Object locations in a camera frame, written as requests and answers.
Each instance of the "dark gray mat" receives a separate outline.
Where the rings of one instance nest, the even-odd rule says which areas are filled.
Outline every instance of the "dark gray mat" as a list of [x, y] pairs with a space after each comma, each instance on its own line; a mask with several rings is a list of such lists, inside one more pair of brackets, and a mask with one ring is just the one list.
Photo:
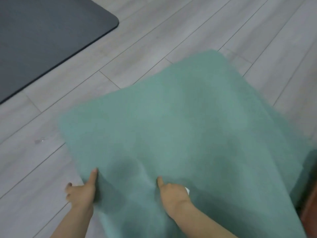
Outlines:
[[0, 0], [0, 103], [118, 24], [91, 0]]

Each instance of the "floor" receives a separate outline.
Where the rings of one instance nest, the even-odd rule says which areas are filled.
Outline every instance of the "floor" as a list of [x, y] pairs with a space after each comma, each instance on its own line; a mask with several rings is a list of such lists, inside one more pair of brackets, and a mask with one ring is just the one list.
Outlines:
[[[0, 230], [49, 237], [81, 180], [56, 127], [74, 104], [206, 49], [317, 141], [317, 0], [93, 0], [119, 27], [0, 105]], [[105, 237], [93, 217], [87, 237]]]

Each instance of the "yoga mat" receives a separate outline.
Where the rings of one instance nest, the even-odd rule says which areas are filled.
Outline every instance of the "yoga mat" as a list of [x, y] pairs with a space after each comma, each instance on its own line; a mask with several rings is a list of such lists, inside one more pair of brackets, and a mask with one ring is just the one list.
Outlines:
[[1, 0], [0, 103], [118, 24], [91, 0]]
[[59, 125], [82, 179], [99, 168], [108, 237], [185, 237], [157, 176], [239, 238], [306, 237], [294, 205], [312, 148], [216, 51], [76, 106]]

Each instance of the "brown object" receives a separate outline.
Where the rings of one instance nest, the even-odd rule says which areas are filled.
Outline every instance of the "brown object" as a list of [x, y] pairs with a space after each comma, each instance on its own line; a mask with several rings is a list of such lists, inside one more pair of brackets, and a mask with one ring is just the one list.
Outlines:
[[303, 223], [307, 236], [309, 238], [317, 238], [317, 183], [308, 197], [300, 220]]

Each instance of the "hand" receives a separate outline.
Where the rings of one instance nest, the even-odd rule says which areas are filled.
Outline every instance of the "hand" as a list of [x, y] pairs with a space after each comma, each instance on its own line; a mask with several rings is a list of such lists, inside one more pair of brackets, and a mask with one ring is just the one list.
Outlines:
[[93, 213], [93, 199], [96, 192], [96, 179], [98, 169], [95, 168], [91, 171], [90, 176], [86, 184], [79, 186], [72, 186], [72, 183], [68, 183], [65, 188], [67, 193], [66, 200], [72, 203], [72, 208], [83, 208], [85, 211]]
[[191, 204], [191, 199], [184, 186], [179, 184], [164, 184], [162, 177], [157, 178], [163, 207], [167, 214], [175, 220], [177, 211], [183, 204]]

